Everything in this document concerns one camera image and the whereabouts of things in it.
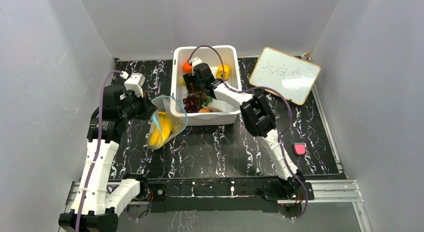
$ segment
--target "plastic bag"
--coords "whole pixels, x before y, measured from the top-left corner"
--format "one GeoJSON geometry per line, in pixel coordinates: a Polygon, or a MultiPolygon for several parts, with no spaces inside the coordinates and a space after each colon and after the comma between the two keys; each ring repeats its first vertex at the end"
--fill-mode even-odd
{"type": "Polygon", "coordinates": [[[189,118],[173,96],[159,96],[151,102],[157,106],[157,111],[151,116],[147,147],[156,150],[181,133],[187,126],[189,118]],[[180,112],[176,111],[177,106],[181,108],[180,112]]]}

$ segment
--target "white panel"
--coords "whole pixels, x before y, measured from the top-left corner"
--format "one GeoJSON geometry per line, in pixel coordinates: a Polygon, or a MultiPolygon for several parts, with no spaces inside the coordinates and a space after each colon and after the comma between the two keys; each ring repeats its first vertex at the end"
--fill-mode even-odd
{"type": "Polygon", "coordinates": [[[374,232],[423,231],[424,0],[340,0],[311,59],[374,232]]]}
{"type": "Polygon", "coordinates": [[[2,231],[58,231],[113,66],[81,0],[0,0],[2,231]]]}
{"type": "Polygon", "coordinates": [[[311,51],[338,0],[82,0],[113,57],[172,58],[180,46],[311,51]]]}
{"type": "Polygon", "coordinates": [[[249,83],[274,89],[294,104],[303,105],[320,71],[317,65],[267,47],[250,75],[249,83]]]}

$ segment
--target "red grapes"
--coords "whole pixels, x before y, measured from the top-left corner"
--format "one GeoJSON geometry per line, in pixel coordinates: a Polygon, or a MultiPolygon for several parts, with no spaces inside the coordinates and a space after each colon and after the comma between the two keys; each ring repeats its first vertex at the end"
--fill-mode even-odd
{"type": "Polygon", "coordinates": [[[199,112],[199,99],[196,95],[189,95],[187,98],[184,98],[182,102],[185,105],[184,110],[187,113],[199,112]]]}

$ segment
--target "tabletop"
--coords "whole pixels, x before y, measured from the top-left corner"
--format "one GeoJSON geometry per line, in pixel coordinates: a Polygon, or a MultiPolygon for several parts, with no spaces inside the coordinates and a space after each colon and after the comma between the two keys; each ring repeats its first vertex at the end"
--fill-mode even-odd
{"type": "MultiPolygon", "coordinates": [[[[238,59],[242,88],[248,89],[249,77],[257,57],[238,59]]],[[[117,61],[116,70],[142,73],[146,77],[143,90],[151,99],[169,95],[172,60],[117,61]]],[[[114,76],[112,84],[124,84],[114,76]]],[[[283,101],[264,93],[275,113],[277,130],[288,124],[283,101]]],[[[283,135],[283,145],[290,158],[305,175],[337,175],[338,168],[311,92],[304,105],[290,104],[293,114],[291,128],[283,135]],[[305,143],[306,153],[297,156],[294,143],[305,143]]],[[[187,126],[178,136],[158,150],[147,148],[151,121],[132,120],[122,135],[119,150],[112,164],[110,179],[121,179],[126,173],[144,173],[148,178],[216,178],[277,175],[263,147],[244,128],[237,117],[234,124],[187,126]]]]}

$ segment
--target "yellow banana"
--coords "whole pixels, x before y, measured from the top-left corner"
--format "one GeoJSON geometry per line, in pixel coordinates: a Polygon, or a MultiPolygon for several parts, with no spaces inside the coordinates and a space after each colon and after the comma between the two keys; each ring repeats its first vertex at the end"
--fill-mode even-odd
{"type": "Polygon", "coordinates": [[[171,122],[168,116],[164,116],[164,122],[162,127],[162,139],[165,141],[171,133],[171,122]]]}
{"type": "Polygon", "coordinates": [[[171,134],[171,122],[168,119],[167,113],[164,111],[160,111],[159,113],[159,124],[162,129],[162,135],[159,131],[159,128],[156,124],[153,124],[154,131],[149,140],[149,145],[151,147],[158,147],[163,145],[163,141],[165,141],[171,134]]]}
{"type": "Polygon", "coordinates": [[[159,137],[159,129],[156,126],[156,124],[153,122],[153,134],[150,137],[150,140],[148,142],[148,144],[152,147],[156,146],[156,141],[158,141],[158,137],[159,137]]]}
{"type": "MultiPolygon", "coordinates": [[[[160,124],[160,128],[162,129],[162,131],[163,131],[163,129],[164,129],[164,123],[165,123],[165,116],[163,116],[163,115],[160,115],[159,116],[160,117],[160,122],[159,122],[159,124],[160,124]]],[[[159,135],[158,135],[158,137],[157,137],[157,140],[156,140],[156,146],[159,146],[159,145],[161,145],[162,144],[162,135],[159,133],[159,135]]]]}

